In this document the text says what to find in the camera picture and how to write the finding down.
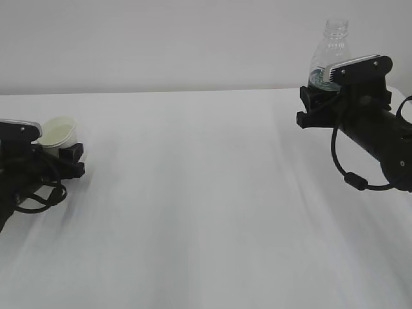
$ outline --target black cable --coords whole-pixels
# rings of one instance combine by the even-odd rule
[[[42,185],[48,186],[48,187],[54,187],[52,192],[50,193],[49,197],[47,200],[44,198],[36,195],[36,194],[27,194],[25,197],[35,200],[40,204],[43,204],[44,207],[38,208],[38,209],[26,209],[22,208],[20,206],[14,205],[14,210],[18,212],[22,212],[25,214],[38,214],[40,212],[47,211],[50,207],[56,206],[60,202],[62,202],[66,197],[67,197],[67,188],[62,184],[61,178],[59,171],[56,169],[56,167],[50,162],[50,160],[43,155],[42,153],[36,153],[36,155],[44,162],[46,165],[51,169],[55,181],[54,182],[42,182]]]
[[[330,152],[332,154],[332,160],[337,170],[343,175],[345,182],[352,185],[358,190],[386,191],[386,190],[393,189],[395,185],[404,177],[404,175],[402,175],[402,177],[400,177],[397,181],[388,183],[386,185],[370,185],[365,178],[359,176],[358,174],[352,173],[352,172],[348,173],[343,169],[341,163],[339,162],[337,154],[336,154],[337,130],[342,124],[343,117],[344,117],[344,111],[338,116],[338,119],[333,127],[332,138],[330,140]]]

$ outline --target plastic bottle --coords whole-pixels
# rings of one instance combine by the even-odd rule
[[[325,82],[323,73],[329,64],[351,58],[349,46],[346,42],[349,22],[345,19],[329,19],[324,29],[324,38],[317,46],[312,57],[309,73],[309,86],[325,91],[339,91],[340,85]]]

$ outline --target bottle label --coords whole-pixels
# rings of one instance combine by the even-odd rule
[[[325,91],[339,91],[340,85],[334,82],[325,82],[323,80],[324,68],[317,67],[309,75],[309,86],[313,86]]]

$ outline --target plastic cup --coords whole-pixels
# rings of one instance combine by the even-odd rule
[[[44,151],[59,156],[59,149],[68,148],[77,143],[76,121],[61,116],[50,119],[42,125],[43,135],[37,141]]]

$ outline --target white wall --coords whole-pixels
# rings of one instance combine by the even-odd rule
[[[331,15],[412,92],[411,0],[2,0],[0,94],[279,88]]]

